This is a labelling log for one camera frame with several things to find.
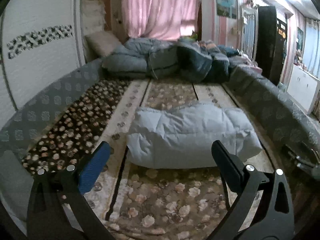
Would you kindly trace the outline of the light blue puffer jacket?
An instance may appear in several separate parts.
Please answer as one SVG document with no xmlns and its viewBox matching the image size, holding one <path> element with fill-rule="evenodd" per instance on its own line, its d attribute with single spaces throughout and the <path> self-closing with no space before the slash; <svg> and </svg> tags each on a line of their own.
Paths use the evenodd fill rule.
<svg viewBox="0 0 320 240">
<path fill-rule="evenodd" d="M 153 169 L 215 167 L 212 143 L 247 161 L 262 146 L 246 114 L 236 107 L 193 102 L 170 110 L 139 108 L 127 133 L 128 159 Z"/>
</svg>

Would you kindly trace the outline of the grey patterned bed surround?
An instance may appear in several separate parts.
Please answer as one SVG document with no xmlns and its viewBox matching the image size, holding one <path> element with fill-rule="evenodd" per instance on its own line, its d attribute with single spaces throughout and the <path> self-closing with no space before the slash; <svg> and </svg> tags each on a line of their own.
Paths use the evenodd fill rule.
<svg viewBox="0 0 320 240">
<path fill-rule="evenodd" d="M 2 128 L 1 164 L 18 174 L 2 187 L 5 200 L 14 215 L 25 220 L 31 176 L 37 169 L 64 168 L 106 140 L 116 152 L 85 197 L 100 217 L 108 211 L 118 213 L 133 187 L 129 174 L 137 169 L 123 159 L 124 134 L 135 110 L 171 109 L 196 100 L 241 107 L 249 115 L 264 145 L 260 165 L 284 144 L 302 152 L 319 150 L 319 126 L 270 81 L 242 65 L 232 67 L 228 83 L 192 85 L 180 80 L 113 79 L 95 60 L 41 90 Z"/>
</svg>

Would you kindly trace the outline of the white cabinet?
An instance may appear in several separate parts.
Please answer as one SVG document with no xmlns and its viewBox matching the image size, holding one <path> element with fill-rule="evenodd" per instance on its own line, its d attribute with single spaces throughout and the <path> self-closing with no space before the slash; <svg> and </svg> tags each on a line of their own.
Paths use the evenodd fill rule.
<svg viewBox="0 0 320 240">
<path fill-rule="evenodd" d="M 319 93 L 319 79 L 294 65 L 287 93 L 306 114 L 310 114 Z"/>
</svg>

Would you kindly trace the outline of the floral patterned bed blanket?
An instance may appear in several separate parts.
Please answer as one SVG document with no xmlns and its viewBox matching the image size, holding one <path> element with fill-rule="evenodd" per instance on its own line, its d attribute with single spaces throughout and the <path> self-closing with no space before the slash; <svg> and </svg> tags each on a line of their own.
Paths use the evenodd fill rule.
<svg viewBox="0 0 320 240">
<path fill-rule="evenodd" d="M 205 239 L 236 194 L 211 155 L 220 140 L 259 171 L 273 165 L 244 112 L 219 84 L 103 80 L 72 103 L 29 150 L 35 174 L 78 165 L 111 146 L 84 197 L 116 239 Z"/>
</svg>

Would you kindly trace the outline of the blue window curtain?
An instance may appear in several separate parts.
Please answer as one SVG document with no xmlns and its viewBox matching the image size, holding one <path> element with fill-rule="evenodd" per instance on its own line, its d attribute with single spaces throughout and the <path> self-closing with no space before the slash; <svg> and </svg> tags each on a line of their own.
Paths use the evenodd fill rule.
<svg viewBox="0 0 320 240">
<path fill-rule="evenodd" d="M 319 78 L 320 33 L 319 20 L 306 18 L 303 63 L 313 76 Z"/>
</svg>

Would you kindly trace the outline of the black door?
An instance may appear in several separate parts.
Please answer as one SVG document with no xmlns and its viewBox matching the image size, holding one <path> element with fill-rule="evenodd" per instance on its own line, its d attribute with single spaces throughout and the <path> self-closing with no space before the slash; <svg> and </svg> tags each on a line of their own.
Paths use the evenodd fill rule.
<svg viewBox="0 0 320 240">
<path fill-rule="evenodd" d="M 277 18 L 276 7 L 258 8 L 258 38 L 255 61 L 262 75 L 278 85 L 284 67 L 287 24 Z"/>
</svg>

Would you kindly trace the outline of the white framed mirror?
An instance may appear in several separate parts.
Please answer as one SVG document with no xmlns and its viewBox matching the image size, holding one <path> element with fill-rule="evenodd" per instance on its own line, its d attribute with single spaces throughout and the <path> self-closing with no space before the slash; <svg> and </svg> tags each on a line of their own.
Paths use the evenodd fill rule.
<svg viewBox="0 0 320 240">
<path fill-rule="evenodd" d="M 255 60 L 258 40 L 258 10 L 243 4 L 241 7 L 241 50 Z"/>
</svg>

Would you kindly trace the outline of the dark blue-grey quilt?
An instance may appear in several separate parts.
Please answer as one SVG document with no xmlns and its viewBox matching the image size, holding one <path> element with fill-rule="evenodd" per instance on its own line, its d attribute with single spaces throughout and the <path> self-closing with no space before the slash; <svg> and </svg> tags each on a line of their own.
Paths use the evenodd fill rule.
<svg viewBox="0 0 320 240">
<path fill-rule="evenodd" d="M 224 83 L 231 71 L 230 58 L 240 51 L 212 40 L 177 41 L 131 38 L 103 59 L 102 67 L 111 75 L 143 79 L 178 76 L 191 83 Z"/>
</svg>

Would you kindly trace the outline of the beige pillow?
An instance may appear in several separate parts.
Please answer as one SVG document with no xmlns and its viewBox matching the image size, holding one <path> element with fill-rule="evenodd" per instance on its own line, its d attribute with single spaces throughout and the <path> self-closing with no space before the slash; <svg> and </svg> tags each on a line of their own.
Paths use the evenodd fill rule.
<svg viewBox="0 0 320 240">
<path fill-rule="evenodd" d="M 121 45 L 112 31 L 98 31 L 85 36 L 88 45 L 100 57 L 108 56 Z"/>
</svg>

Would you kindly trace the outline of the white sliding wardrobe door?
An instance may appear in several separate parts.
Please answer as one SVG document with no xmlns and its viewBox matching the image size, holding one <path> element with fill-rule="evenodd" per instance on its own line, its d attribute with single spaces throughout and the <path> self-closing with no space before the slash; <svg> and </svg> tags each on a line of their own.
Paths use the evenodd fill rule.
<svg viewBox="0 0 320 240">
<path fill-rule="evenodd" d="M 1 126 L 80 67 L 75 0 L 10 0 L 1 16 Z"/>
</svg>

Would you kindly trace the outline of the framed wedding photo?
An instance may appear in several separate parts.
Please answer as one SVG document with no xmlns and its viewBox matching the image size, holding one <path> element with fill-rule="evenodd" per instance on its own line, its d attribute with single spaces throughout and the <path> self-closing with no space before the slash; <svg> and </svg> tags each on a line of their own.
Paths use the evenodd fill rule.
<svg viewBox="0 0 320 240">
<path fill-rule="evenodd" d="M 231 19 L 238 18 L 237 0 L 216 0 L 217 16 Z"/>
</svg>

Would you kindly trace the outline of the white stacked bedding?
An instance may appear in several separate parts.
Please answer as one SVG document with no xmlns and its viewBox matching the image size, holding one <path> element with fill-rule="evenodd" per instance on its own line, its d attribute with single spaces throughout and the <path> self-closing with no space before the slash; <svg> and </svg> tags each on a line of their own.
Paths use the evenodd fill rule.
<svg viewBox="0 0 320 240">
<path fill-rule="evenodd" d="M 85 36 L 105 29 L 105 7 L 100 0 L 80 0 L 80 12 Z"/>
</svg>

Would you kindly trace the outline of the pink curtain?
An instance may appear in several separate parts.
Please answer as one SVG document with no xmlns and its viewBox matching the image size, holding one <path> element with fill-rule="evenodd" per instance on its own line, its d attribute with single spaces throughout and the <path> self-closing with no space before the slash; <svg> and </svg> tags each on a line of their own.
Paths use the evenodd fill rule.
<svg viewBox="0 0 320 240">
<path fill-rule="evenodd" d="M 130 38 L 174 41 L 197 30 L 200 0 L 121 0 Z"/>
</svg>

